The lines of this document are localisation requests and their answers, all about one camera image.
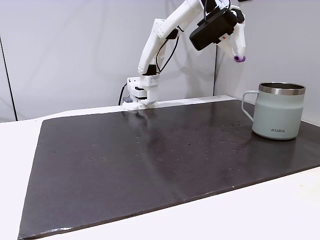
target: gray mug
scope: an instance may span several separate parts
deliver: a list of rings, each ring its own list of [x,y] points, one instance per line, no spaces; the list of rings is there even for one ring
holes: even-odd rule
[[[253,122],[252,130],[268,139],[290,140],[299,132],[306,87],[285,82],[264,82],[259,91],[246,91],[242,110]],[[253,117],[244,109],[246,94],[258,94]]]

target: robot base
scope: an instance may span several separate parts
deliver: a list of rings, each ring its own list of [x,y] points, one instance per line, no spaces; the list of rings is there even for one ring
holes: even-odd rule
[[[122,104],[123,109],[125,110],[142,110],[142,109],[154,109],[156,107],[158,107],[158,102],[155,102],[154,104],[150,104],[150,105],[144,105],[142,103],[138,103],[138,102],[124,102]]]

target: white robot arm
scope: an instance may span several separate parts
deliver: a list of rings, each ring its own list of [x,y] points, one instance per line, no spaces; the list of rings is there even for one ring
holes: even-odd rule
[[[139,77],[129,77],[127,88],[129,97],[123,100],[127,110],[154,108],[158,101],[158,81],[163,68],[166,44],[176,39],[203,12],[204,19],[190,35],[197,50],[211,43],[217,44],[225,53],[238,63],[244,62],[245,16],[229,0],[185,0],[167,19],[155,19],[149,39],[143,49],[138,66]],[[234,35],[237,54],[232,48],[230,35]]]

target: black rubber mat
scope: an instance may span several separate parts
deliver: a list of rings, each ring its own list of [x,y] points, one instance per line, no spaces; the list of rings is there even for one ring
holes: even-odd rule
[[[46,120],[18,237],[110,223],[320,165],[320,127],[302,122],[290,141],[251,127],[238,100]]]

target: white table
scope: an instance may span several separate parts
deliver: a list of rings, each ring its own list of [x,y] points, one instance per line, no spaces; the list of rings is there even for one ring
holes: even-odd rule
[[[213,96],[160,102],[159,107],[228,101]],[[43,120],[111,113],[121,106],[72,110],[0,123],[1,240],[16,240]],[[320,239],[320,167],[48,240]]]

